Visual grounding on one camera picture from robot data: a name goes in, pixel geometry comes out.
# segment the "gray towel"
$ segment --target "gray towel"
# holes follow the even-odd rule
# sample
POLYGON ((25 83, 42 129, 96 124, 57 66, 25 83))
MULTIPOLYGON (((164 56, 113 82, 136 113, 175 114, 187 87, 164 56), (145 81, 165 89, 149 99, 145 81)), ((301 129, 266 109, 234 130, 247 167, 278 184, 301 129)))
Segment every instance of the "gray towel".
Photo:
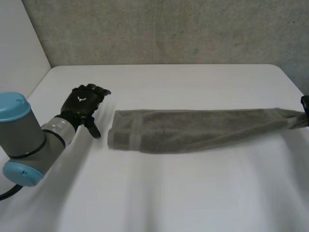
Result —
POLYGON ((308 125, 305 113, 274 109, 116 111, 108 146, 146 153, 183 153, 308 125))

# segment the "white tabletop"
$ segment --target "white tabletop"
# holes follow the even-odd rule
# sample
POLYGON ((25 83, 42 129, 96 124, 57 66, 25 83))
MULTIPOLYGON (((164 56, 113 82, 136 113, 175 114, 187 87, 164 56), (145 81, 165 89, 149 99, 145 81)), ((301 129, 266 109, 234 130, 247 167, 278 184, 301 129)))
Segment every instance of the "white tabletop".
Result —
MULTIPOLYGON (((123 65, 53 68, 29 97, 42 125, 74 87, 109 89, 102 133, 79 129, 36 187, 0 202, 6 232, 303 232, 309 230, 309 132, 284 131, 191 154, 107 147, 115 110, 303 111, 302 93, 272 65, 123 65)), ((1 151, 0 165, 7 160, 1 151)), ((11 187, 3 176, 0 183, 11 187)))

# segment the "robotic hand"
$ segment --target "robotic hand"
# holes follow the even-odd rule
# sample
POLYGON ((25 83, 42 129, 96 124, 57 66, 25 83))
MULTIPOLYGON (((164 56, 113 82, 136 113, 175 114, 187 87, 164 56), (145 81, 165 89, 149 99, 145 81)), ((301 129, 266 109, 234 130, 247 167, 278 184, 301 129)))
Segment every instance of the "robotic hand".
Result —
POLYGON ((109 90, 94 84, 79 86, 72 90, 60 114, 40 127, 22 94, 0 93, 0 146, 10 158, 2 170, 16 183, 0 195, 0 201, 23 186, 37 185, 70 144, 80 125, 88 128, 94 138, 100 138, 92 115, 109 94, 109 90))
POLYGON ((61 108, 61 114, 57 117, 71 121, 75 129, 84 125, 88 128, 90 134, 98 139, 101 134, 94 123, 95 119, 92 114, 98 109, 104 97, 109 94, 111 94, 109 90, 94 84, 89 84, 86 87, 81 85, 73 89, 61 108))

